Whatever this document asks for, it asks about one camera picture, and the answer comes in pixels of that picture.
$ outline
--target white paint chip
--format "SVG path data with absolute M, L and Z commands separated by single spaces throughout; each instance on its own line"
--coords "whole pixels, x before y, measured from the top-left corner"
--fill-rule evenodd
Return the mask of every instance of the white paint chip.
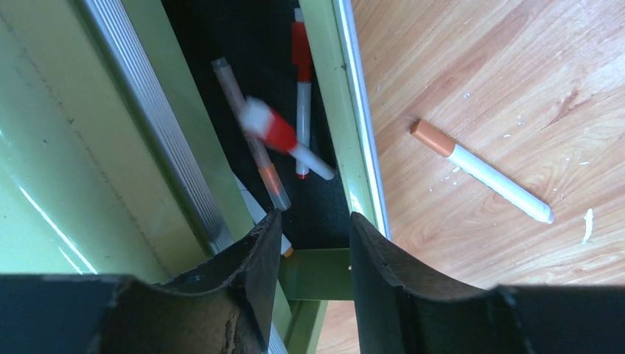
M 582 238 L 582 245 L 585 245 L 586 242 L 588 242 L 591 234 L 593 233 L 593 218 L 593 210 L 588 209 L 586 215 L 584 215 L 584 220 L 586 221 L 586 233 L 584 234 L 584 238 Z

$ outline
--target orange marker cap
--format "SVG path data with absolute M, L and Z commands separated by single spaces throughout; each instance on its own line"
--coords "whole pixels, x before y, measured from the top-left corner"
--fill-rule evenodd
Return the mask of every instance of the orange marker cap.
M 455 142 L 450 137 L 423 120 L 412 126 L 411 135 L 443 157 L 449 157 L 455 148 Z
M 289 249 L 282 255 L 284 258 L 288 258 L 293 254 L 293 247 L 289 247 Z

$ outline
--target white marker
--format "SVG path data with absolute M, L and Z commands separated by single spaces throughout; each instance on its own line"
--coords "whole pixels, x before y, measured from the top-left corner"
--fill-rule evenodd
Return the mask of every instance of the white marker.
M 527 215 L 543 223 L 554 222 L 554 213 L 547 204 L 462 146 L 456 144 L 432 125 L 420 120 L 412 127 L 411 134 L 429 148 L 448 158 L 462 170 L 467 171 L 471 176 L 492 188 Z
M 262 206 L 258 204 L 258 201 L 256 201 L 256 199 L 250 193 L 250 191 L 248 191 L 248 189 L 245 188 L 245 186 L 243 185 L 243 183 L 241 183 L 239 178 L 236 176 L 234 178 L 237 180 L 237 184 L 239 185 L 239 191 L 241 192 L 241 195 L 243 196 L 243 201 L 245 202 L 245 205 L 247 206 L 248 211 L 250 212 L 250 215 L 252 215 L 252 220 L 254 221 L 254 225 L 257 225 L 263 218 L 265 218 L 265 216 L 267 216 L 267 213 L 262 208 Z M 287 239 L 286 236 L 284 236 L 284 234 L 282 234 L 280 254 L 286 258 L 286 257 L 289 257 L 292 253 L 293 253 L 293 247 L 291 246 L 291 242 L 289 241 L 289 239 Z
M 263 101 L 248 98 L 241 114 L 241 126 L 274 150 L 289 153 L 303 162 L 323 179 L 329 181 L 334 178 L 335 171 L 308 150 L 308 147 L 299 143 L 293 128 Z
M 297 141 L 303 146 L 310 146 L 310 90 L 313 58 L 310 55 L 304 17 L 301 10 L 295 9 L 295 22 L 291 25 L 291 61 L 297 65 Z M 295 171 L 298 178 L 305 179 L 308 166 L 297 160 Z

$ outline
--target orange marker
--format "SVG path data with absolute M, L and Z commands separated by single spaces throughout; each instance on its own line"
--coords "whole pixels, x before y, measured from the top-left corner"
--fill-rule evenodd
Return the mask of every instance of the orange marker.
M 554 212 L 540 199 L 505 177 L 489 164 L 473 155 L 450 137 L 438 131 L 432 125 L 419 120 L 411 129 L 411 135 L 429 148 L 448 158 L 451 162 L 467 171 L 471 176 L 492 188 L 509 202 L 516 205 L 527 215 L 543 223 L 553 223 Z

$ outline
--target green panel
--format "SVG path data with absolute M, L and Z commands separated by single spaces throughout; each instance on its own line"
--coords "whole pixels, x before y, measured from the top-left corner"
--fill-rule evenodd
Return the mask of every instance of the green panel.
M 285 345 L 289 354 L 314 354 L 324 324 L 328 301 L 297 301 Z
M 0 1 L 0 271 L 162 282 L 205 256 L 72 4 Z
M 280 264 L 289 300 L 353 300 L 349 249 L 302 249 Z
M 283 339 L 286 338 L 293 315 L 287 297 L 284 295 L 284 291 L 282 291 L 282 286 L 280 286 L 280 282 L 278 282 L 276 286 L 276 295 L 273 298 L 273 312 L 271 316 L 280 337 Z
M 332 2 L 300 0 L 299 4 L 306 23 L 306 34 L 347 205 L 350 211 L 365 215 L 376 227 L 383 228 L 383 225 L 377 225 L 374 214 Z

